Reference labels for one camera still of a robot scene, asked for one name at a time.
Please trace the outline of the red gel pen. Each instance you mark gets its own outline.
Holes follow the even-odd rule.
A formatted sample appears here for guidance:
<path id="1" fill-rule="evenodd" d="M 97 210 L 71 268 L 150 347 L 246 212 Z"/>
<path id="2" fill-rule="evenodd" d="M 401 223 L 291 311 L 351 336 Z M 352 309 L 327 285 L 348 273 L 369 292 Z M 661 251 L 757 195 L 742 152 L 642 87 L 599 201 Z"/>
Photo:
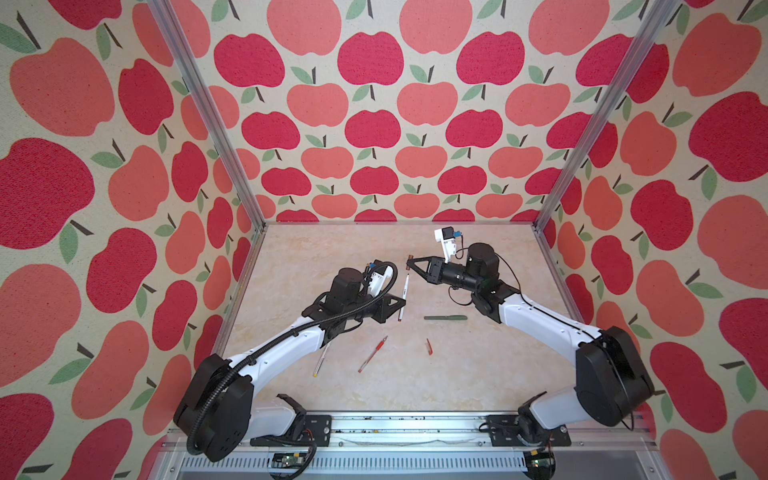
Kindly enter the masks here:
<path id="1" fill-rule="evenodd" d="M 379 352 L 379 351 L 382 349 L 382 347 L 385 345 L 385 343 L 386 343 L 387 339 L 388 339 L 388 336 L 385 336 L 385 337 L 383 337 L 383 338 L 382 338 L 382 339 L 381 339 L 381 340 L 378 342 L 378 344 L 376 345 L 376 347 L 374 348 L 374 350 L 373 350 L 373 351 L 370 353 L 370 355 L 369 355 L 369 356 L 368 356 L 368 357 L 365 359 L 365 361 L 362 363 L 362 365 L 361 365 L 361 366 L 359 367 L 359 369 L 357 370 L 357 372 L 358 372 L 359 374 L 361 374 L 361 373 L 362 373 L 362 372 L 365 370 L 365 368 L 366 368 L 366 367 L 369 365 L 369 363 L 370 363 L 370 362 L 373 360 L 373 358 L 375 357 L 375 355 L 376 355 L 376 354 L 377 354 L 377 353 L 378 353 L 378 352 Z"/>

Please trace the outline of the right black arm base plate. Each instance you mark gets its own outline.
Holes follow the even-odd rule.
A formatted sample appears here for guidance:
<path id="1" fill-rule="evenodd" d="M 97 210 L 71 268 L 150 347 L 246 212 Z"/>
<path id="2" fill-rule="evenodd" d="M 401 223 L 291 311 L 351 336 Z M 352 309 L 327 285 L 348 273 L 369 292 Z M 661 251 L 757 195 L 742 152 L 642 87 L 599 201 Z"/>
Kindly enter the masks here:
<path id="1" fill-rule="evenodd" d="M 488 415 L 478 431 L 489 436 L 494 447 L 569 447 L 572 441 L 564 426 L 547 430 L 528 415 Z"/>

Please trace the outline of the left aluminium frame post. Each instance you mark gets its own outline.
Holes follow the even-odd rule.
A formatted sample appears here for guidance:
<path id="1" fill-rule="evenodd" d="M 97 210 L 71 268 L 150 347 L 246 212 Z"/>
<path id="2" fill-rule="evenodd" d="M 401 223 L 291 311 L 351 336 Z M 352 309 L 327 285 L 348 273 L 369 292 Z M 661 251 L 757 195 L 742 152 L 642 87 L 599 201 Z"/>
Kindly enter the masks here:
<path id="1" fill-rule="evenodd" d="M 196 58 L 184 35 L 183 27 L 172 2 L 149 1 L 148 4 L 246 213 L 249 215 L 255 230 L 260 234 L 264 233 L 266 221 L 250 187 L 240 157 L 226 131 L 216 102 L 201 76 Z"/>

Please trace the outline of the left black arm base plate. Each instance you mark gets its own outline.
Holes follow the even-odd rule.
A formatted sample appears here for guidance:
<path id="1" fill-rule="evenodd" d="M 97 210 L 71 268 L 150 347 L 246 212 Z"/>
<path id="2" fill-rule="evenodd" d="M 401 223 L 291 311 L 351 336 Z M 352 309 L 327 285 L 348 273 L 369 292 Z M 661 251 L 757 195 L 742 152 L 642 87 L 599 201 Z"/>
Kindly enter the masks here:
<path id="1" fill-rule="evenodd" d="M 283 435 L 267 435 L 250 439 L 253 447 L 328 447 L 332 417 L 330 415 L 300 415 Z"/>

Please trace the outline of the right aluminium frame post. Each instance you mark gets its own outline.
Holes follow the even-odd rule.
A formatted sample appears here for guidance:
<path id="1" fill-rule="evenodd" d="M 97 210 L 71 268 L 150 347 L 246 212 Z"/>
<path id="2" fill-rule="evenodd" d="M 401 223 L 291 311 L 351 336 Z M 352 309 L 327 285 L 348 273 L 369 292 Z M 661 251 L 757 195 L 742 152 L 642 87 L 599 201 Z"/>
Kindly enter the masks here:
<path id="1" fill-rule="evenodd" d="M 580 165 L 586 160 L 588 153 L 610 119 L 612 112 L 627 94 L 630 83 L 636 77 L 651 48 L 680 4 L 680 1 L 659 0 L 649 7 L 648 13 L 642 20 L 637 34 L 628 47 L 627 53 L 619 64 L 613 79 L 606 87 L 606 93 L 598 102 L 597 108 L 591 115 L 576 148 L 568 156 L 560 176 L 545 199 L 542 209 L 533 224 L 533 232 L 535 234 L 543 235 L 548 221 L 560 205 Z"/>

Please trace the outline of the white patterned pen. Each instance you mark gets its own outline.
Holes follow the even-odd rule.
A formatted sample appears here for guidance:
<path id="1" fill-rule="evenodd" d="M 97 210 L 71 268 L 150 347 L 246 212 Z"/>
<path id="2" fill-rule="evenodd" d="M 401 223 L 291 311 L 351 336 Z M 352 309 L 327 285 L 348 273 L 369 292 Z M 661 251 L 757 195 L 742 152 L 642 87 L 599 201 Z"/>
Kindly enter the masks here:
<path id="1" fill-rule="evenodd" d="M 401 308 L 400 308 L 400 310 L 398 312 L 398 322 L 401 322 L 402 319 L 403 319 L 403 316 L 404 316 L 405 305 L 406 305 L 405 302 L 407 300 L 407 294 L 408 294 L 408 289 L 409 289 L 409 282 L 410 282 L 410 273 L 407 273 L 406 274 L 406 278 L 405 278 L 405 282 L 404 282 L 402 296 L 401 296 L 401 298 L 403 300 L 403 305 L 401 306 Z"/>

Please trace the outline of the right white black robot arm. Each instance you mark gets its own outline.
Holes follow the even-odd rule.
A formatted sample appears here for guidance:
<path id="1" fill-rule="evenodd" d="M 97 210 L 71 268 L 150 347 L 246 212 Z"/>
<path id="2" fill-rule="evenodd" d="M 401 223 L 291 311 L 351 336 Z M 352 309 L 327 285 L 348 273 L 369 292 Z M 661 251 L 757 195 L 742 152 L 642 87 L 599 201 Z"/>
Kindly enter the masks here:
<path id="1" fill-rule="evenodd" d="M 574 367 L 573 385 L 541 393 L 518 408 L 521 440 L 539 444 L 571 423 L 594 420 L 613 427 L 630 417 L 654 393 L 630 334 L 620 327 L 587 325 L 534 302 L 501 279 L 499 266 L 505 262 L 490 245 L 474 243 L 463 264 L 429 256 L 408 259 L 407 266 L 430 284 L 468 291 L 480 314 L 531 336 Z"/>

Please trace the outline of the aluminium frame post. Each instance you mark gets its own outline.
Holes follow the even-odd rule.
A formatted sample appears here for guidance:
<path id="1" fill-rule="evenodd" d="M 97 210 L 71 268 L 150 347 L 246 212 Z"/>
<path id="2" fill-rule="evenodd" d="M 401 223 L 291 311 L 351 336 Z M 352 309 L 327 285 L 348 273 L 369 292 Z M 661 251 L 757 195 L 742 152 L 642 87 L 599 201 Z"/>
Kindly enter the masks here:
<path id="1" fill-rule="evenodd" d="M 226 131 L 216 102 L 201 76 L 196 58 L 184 35 L 183 27 L 172 2 L 149 1 L 148 4 L 246 213 L 249 215 L 255 230 L 260 234 L 264 233 L 266 221 L 250 187 L 240 157 Z"/>
<path id="2" fill-rule="evenodd" d="M 630 83 L 636 77 L 651 48 L 680 4 L 680 1 L 659 0 L 649 7 L 648 13 L 642 20 L 637 34 L 628 47 L 627 53 L 619 64 L 613 79 L 606 87 L 606 93 L 598 102 L 597 108 L 591 115 L 576 148 L 568 156 L 560 176 L 545 199 L 542 209 L 533 224 L 533 232 L 535 234 L 543 235 L 548 221 L 560 205 L 580 165 L 586 160 L 588 153 L 610 119 L 612 112 L 627 94 Z"/>

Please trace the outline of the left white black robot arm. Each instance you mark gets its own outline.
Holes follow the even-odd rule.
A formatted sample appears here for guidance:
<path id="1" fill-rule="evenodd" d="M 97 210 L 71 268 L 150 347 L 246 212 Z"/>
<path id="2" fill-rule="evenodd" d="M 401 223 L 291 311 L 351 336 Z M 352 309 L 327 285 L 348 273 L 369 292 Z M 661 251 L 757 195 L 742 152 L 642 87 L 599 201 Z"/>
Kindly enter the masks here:
<path id="1" fill-rule="evenodd" d="M 230 358 L 212 354 L 204 359 L 173 417 L 187 437 L 187 452 L 217 462 L 243 441 L 309 443 L 304 407 L 286 394 L 257 405 L 256 395 L 288 367 L 365 320 L 385 323 L 405 304 L 390 292 L 397 277 L 396 265 L 387 261 L 376 260 L 362 271 L 342 268 L 330 289 L 283 332 Z"/>

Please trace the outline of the green fountain pen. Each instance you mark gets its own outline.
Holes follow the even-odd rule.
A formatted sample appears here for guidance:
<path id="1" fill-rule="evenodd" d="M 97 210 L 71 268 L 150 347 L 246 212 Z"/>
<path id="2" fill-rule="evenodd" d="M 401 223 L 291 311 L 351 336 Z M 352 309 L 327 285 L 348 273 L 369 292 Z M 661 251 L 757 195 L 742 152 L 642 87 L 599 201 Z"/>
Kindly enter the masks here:
<path id="1" fill-rule="evenodd" d="M 468 316 L 462 314 L 425 315 L 423 319 L 425 321 L 467 321 Z"/>

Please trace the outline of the aluminium front frame rail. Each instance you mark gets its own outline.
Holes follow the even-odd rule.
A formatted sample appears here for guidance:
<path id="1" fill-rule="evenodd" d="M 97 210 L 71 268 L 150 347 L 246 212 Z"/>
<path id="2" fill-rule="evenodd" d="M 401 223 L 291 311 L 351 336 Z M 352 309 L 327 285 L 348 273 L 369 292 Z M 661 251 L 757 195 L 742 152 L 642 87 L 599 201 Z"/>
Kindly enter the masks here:
<path id="1" fill-rule="evenodd" d="M 494 447 L 489 436 L 478 431 L 488 415 L 514 415 L 506 411 L 311 411 L 306 415 L 330 415 L 330 444 L 324 449 L 404 450 L 531 450 L 531 447 Z M 634 428 L 620 424 L 605 427 L 594 421 L 564 426 L 571 438 L 569 447 L 586 450 L 650 450 L 657 444 L 640 413 Z"/>

